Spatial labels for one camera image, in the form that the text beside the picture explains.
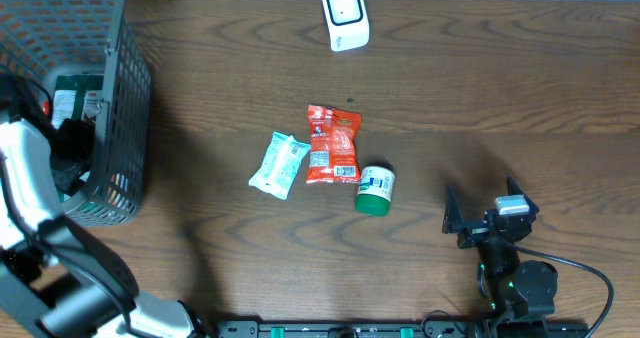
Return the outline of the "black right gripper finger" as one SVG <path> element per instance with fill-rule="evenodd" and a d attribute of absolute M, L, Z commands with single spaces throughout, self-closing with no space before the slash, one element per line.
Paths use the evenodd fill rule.
<path fill-rule="evenodd" d="M 456 195 L 451 187 L 447 187 L 442 232 L 444 234 L 453 234 L 459 232 L 462 227 L 463 218 Z"/>
<path fill-rule="evenodd" d="M 520 188 L 516 180 L 512 176 L 508 176 L 506 178 L 507 192 L 510 196 L 513 195 L 522 195 L 524 200 L 529 206 L 530 214 L 538 214 L 539 207 L 529 198 L 527 194 Z"/>

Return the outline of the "green capped white jar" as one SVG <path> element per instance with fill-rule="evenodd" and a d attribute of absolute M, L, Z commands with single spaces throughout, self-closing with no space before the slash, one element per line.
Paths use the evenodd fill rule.
<path fill-rule="evenodd" d="M 362 170 L 355 209 L 363 214 L 386 216 L 391 207 L 395 174 L 381 166 L 367 166 Z"/>

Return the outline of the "light blue tissue pack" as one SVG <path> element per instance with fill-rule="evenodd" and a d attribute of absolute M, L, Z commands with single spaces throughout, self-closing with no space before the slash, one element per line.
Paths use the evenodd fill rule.
<path fill-rule="evenodd" d="M 262 164 L 248 185 L 286 200 L 310 149 L 310 144 L 297 141 L 293 135 L 274 131 Z"/>

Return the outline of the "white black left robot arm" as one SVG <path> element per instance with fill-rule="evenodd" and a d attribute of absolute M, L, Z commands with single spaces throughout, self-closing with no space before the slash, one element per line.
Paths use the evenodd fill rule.
<path fill-rule="evenodd" d="M 56 183 L 93 150 L 91 126 L 55 128 L 42 86 L 1 76 L 1 308 L 36 337 L 215 337 L 181 301 L 140 291 L 124 261 L 74 223 Z"/>

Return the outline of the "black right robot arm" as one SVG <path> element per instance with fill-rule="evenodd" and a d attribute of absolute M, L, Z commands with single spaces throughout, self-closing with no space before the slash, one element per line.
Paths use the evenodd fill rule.
<path fill-rule="evenodd" d="M 460 249 L 478 250 L 478 286 L 493 304 L 492 316 L 466 325 L 466 337 L 543 335 L 544 318 L 555 312 L 557 270 L 543 261 L 521 261 L 515 245 L 532 232 L 539 208 L 513 178 L 506 184 L 507 194 L 476 221 L 463 218 L 453 189 L 446 189 L 442 232 L 455 234 Z"/>

